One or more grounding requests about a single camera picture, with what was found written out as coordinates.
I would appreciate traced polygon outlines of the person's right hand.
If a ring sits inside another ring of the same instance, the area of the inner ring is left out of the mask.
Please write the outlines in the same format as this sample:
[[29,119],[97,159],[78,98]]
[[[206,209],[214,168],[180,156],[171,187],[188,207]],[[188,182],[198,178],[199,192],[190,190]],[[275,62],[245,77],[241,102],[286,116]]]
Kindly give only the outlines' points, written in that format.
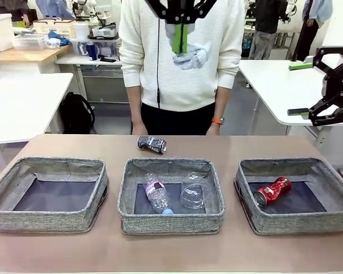
[[148,135],[147,129],[142,121],[132,123],[132,135]]

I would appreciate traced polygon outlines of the person's left hand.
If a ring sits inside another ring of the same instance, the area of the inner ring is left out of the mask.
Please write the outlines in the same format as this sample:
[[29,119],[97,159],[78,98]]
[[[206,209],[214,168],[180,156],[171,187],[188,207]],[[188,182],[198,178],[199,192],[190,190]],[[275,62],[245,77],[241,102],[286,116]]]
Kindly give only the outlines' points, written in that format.
[[220,136],[220,124],[212,123],[206,132],[206,136]]

